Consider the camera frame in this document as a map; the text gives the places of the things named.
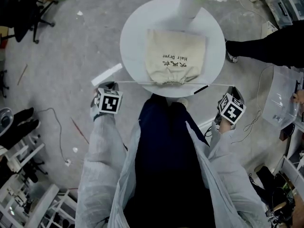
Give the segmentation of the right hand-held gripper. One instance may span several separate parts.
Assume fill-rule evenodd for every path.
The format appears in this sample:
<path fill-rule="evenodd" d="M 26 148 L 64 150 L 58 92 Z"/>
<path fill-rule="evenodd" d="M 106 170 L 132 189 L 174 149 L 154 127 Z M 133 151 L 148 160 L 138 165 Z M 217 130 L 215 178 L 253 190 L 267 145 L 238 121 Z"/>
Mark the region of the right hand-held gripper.
<path fill-rule="evenodd" d="M 244 98 L 239 90 L 230 86 L 218 104 L 218 113 L 215 124 L 220 125 L 222 119 L 226 119 L 231 125 L 235 125 L 246 110 Z"/>

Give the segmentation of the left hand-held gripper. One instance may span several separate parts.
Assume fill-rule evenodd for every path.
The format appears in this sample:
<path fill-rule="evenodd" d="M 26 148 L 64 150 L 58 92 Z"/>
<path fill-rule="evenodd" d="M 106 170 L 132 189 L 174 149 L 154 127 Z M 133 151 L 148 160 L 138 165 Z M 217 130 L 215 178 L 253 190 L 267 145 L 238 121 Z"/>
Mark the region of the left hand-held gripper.
<path fill-rule="evenodd" d="M 117 114 L 123 98 L 117 82 L 103 82 L 95 89 L 91 102 L 91 118 L 95 121 L 105 114 Z"/>

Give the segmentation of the beige drawstring cloth bag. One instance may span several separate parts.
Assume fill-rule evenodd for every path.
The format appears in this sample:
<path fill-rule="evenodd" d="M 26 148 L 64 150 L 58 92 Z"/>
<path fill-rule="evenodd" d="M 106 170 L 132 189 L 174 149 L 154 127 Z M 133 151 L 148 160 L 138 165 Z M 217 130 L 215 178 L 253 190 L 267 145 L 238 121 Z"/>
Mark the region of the beige drawstring cloth bag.
<path fill-rule="evenodd" d="M 184 31 L 148 29 L 144 63 L 150 82 L 160 86 L 189 83 L 200 76 L 204 68 L 205 49 L 205 36 Z M 133 79 L 122 83 L 139 84 Z"/>

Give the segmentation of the person's right forearm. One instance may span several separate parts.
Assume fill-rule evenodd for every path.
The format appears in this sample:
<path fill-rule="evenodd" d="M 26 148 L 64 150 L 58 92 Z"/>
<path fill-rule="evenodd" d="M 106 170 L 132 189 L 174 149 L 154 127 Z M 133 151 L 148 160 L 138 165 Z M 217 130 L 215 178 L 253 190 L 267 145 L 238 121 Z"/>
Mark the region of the person's right forearm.
<path fill-rule="evenodd" d="M 231 173 L 239 168 L 238 160 L 230 151 L 235 127 L 236 126 L 231 125 L 228 120 L 223 119 L 217 129 L 215 121 L 212 122 L 212 138 L 208 160 L 217 172 Z"/>

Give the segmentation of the person's left forearm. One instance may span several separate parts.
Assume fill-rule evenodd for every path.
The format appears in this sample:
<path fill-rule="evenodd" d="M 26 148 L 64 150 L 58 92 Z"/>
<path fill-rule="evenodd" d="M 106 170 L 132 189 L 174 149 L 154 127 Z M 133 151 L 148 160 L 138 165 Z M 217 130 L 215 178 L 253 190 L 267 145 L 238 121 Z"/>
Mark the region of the person's left forearm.
<path fill-rule="evenodd" d="M 114 116 L 112 114 L 95 116 L 85 161 L 121 169 L 126 152 L 126 147 L 116 128 Z"/>

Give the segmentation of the clear plastic bag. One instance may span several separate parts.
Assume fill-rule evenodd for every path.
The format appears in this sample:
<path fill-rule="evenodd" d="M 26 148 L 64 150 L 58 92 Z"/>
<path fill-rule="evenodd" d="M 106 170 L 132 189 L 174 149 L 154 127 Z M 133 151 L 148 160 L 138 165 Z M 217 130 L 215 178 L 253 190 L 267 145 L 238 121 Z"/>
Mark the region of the clear plastic bag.
<path fill-rule="evenodd" d="M 299 104 L 293 94 L 302 89 L 304 73 L 286 66 L 273 67 L 273 80 L 262 117 L 277 129 L 284 129 L 297 117 Z"/>

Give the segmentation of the round white side table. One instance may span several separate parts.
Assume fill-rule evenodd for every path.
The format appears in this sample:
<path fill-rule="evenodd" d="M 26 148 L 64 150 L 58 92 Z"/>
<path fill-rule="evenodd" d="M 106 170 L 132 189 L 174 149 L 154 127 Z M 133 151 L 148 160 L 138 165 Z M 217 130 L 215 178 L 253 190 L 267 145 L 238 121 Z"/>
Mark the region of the round white side table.
<path fill-rule="evenodd" d="M 204 8 L 194 19 L 186 19 L 178 14 L 179 2 L 152 0 L 140 6 L 126 21 L 120 38 L 123 65 L 132 79 L 154 94 L 171 98 L 194 95 L 212 84 L 222 70 L 226 54 L 224 35 L 216 19 Z M 144 63 L 148 29 L 184 31 L 205 36 L 204 68 L 200 76 L 179 86 L 151 83 Z"/>

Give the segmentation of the red floor tape strip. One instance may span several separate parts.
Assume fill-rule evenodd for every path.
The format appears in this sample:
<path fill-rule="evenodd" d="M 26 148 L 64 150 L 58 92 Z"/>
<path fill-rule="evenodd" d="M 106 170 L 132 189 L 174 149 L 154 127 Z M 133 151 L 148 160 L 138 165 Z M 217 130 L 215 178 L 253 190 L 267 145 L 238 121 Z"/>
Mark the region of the red floor tape strip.
<path fill-rule="evenodd" d="M 79 132 L 79 134 L 80 134 L 80 135 L 83 137 L 83 139 L 85 140 L 85 142 L 86 142 L 87 144 L 89 144 L 89 141 L 87 140 L 87 138 L 85 137 L 85 135 L 83 134 L 83 132 L 80 130 L 80 128 L 78 127 L 78 125 L 76 124 L 76 122 L 74 121 L 74 119 L 73 119 L 72 117 L 71 117 L 70 119 L 71 119 L 73 125 L 75 126 L 75 128 L 77 129 L 77 131 Z"/>

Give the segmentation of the black round stool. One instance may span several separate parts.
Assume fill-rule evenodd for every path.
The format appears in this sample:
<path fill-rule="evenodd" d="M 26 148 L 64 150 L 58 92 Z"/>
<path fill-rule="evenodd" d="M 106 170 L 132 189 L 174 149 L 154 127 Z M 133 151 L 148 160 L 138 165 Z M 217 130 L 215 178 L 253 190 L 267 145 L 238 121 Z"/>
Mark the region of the black round stool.
<path fill-rule="evenodd" d="M 281 141 L 285 141 L 287 138 L 292 136 L 293 132 L 295 130 L 295 125 L 294 123 L 289 124 L 287 127 L 281 130 L 279 139 Z"/>

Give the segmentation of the white open box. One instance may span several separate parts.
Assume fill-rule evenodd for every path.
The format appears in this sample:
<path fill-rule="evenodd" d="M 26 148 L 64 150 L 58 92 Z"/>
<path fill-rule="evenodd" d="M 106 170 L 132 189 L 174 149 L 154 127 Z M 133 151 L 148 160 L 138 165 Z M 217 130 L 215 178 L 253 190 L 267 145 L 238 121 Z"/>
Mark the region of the white open box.
<path fill-rule="evenodd" d="M 263 23 L 261 27 L 261 39 L 276 31 L 278 31 L 278 29 L 270 21 Z"/>

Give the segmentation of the person's light grey shirt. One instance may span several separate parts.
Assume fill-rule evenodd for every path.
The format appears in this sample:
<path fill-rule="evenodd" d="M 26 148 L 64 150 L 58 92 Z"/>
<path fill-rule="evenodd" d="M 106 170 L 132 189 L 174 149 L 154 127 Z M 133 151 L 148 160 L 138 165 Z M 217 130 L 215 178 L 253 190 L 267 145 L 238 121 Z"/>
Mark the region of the person's light grey shirt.
<path fill-rule="evenodd" d="M 76 228 L 130 228 L 124 208 L 136 187 L 135 156 L 140 139 L 136 124 L 121 169 L 84 160 L 76 208 Z M 215 228 L 269 228 L 261 199 L 253 189 L 245 169 L 217 172 L 208 160 L 210 145 L 192 129 L 189 134 L 199 160 L 201 175 L 210 191 Z"/>

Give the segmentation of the thin wooden stick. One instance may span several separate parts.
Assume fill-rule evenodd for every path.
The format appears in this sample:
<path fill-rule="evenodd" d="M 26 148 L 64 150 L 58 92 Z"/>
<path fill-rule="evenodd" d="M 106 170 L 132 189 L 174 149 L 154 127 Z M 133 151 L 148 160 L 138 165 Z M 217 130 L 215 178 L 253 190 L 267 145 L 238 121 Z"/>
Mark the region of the thin wooden stick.
<path fill-rule="evenodd" d="M 18 86 L 19 86 L 19 84 L 20 84 L 20 82 L 21 82 L 21 80 L 22 80 L 22 78 L 23 78 L 23 76 L 24 76 L 25 71 L 27 70 L 27 68 L 28 68 L 28 64 L 25 65 L 25 67 L 24 67 L 24 69 L 23 69 L 23 71 L 22 71 L 22 73 L 21 73 L 21 75 L 20 75 L 20 77 L 18 79 L 18 82 L 17 82 Z"/>

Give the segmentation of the person's legs in navy trousers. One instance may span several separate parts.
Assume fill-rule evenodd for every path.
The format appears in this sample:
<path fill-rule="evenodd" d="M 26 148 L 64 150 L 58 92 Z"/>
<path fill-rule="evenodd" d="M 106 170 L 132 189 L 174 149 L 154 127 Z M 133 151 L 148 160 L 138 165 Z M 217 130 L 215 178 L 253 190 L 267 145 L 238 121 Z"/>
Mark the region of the person's legs in navy trousers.
<path fill-rule="evenodd" d="M 189 129 L 205 137 L 178 102 L 152 95 L 140 113 L 135 193 L 124 208 L 130 228 L 215 228 Z"/>

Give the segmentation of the white ceramic vase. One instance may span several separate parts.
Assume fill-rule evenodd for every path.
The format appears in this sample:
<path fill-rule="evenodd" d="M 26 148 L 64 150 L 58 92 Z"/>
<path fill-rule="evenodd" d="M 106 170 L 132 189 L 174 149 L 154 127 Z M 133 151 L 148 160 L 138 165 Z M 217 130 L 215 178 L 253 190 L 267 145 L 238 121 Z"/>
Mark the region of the white ceramic vase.
<path fill-rule="evenodd" d="M 180 0 L 178 14 L 186 19 L 194 19 L 201 9 L 201 0 Z"/>

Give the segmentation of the white low table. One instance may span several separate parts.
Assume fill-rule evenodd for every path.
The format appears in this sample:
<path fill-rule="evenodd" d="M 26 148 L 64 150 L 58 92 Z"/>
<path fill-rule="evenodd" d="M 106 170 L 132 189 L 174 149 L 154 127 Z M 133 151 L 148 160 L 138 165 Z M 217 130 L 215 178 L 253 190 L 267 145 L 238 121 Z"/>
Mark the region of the white low table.
<path fill-rule="evenodd" d="M 18 173 L 44 147 L 41 135 L 30 133 L 9 150 L 0 145 L 0 157 L 4 156 L 8 168 Z"/>

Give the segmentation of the grey plastic shell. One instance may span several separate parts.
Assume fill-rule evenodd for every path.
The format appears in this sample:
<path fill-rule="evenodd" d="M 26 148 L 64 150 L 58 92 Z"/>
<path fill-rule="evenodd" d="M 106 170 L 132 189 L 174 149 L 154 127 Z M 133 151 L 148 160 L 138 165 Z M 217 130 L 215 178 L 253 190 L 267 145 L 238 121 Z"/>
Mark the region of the grey plastic shell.
<path fill-rule="evenodd" d="M 14 114 L 8 107 L 0 110 L 0 137 L 10 128 L 13 123 Z"/>

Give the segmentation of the black office chair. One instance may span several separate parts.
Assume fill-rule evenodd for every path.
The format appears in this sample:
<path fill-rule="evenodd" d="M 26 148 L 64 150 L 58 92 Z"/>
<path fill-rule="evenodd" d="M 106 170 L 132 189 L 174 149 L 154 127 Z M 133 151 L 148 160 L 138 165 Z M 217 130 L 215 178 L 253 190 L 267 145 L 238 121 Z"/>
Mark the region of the black office chair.
<path fill-rule="evenodd" d="M 15 38 L 20 42 L 29 30 L 33 31 L 33 42 L 38 44 L 39 40 L 36 39 L 38 24 L 55 26 L 54 22 L 47 22 L 42 16 L 51 5 L 58 4 L 58 0 L 51 1 L 47 6 L 38 3 L 38 0 L 0 0 L 0 26 L 14 30 L 12 35 L 4 36 L 0 33 L 0 44 L 9 38 Z"/>

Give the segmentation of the white metal rack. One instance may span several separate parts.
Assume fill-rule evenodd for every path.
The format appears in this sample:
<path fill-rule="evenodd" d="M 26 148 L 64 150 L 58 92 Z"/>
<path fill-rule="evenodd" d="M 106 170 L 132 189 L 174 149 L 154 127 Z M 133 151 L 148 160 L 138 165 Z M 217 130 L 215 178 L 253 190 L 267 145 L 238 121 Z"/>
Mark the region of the white metal rack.
<path fill-rule="evenodd" d="M 25 201 L 10 187 L 0 191 L 0 228 L 72 228 L 76 201 L 52 184 L 38 201 Z"/>

